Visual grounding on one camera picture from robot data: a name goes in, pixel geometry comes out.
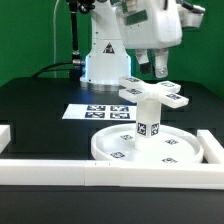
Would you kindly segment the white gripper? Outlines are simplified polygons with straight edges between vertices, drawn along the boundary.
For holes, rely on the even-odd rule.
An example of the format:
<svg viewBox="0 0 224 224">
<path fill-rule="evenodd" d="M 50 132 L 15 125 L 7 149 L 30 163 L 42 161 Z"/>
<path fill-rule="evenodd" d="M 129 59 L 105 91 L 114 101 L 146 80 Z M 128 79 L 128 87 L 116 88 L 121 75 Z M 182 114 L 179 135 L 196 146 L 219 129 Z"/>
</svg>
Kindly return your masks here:
<svg viewBox="0 0 224 224">
<path fill-rule="evenodd" d="M 167 48 L 181 43 L 183 28 L 199 28 L 205 14 L 203 7 L 185 0 L 119 0 L 115 7 L 122 42 L 126 49 L 136 49 L 142 74 L 151 70 L 146 49 L 155 49 L 157 78 L 168 75 Z"/>
</svg>

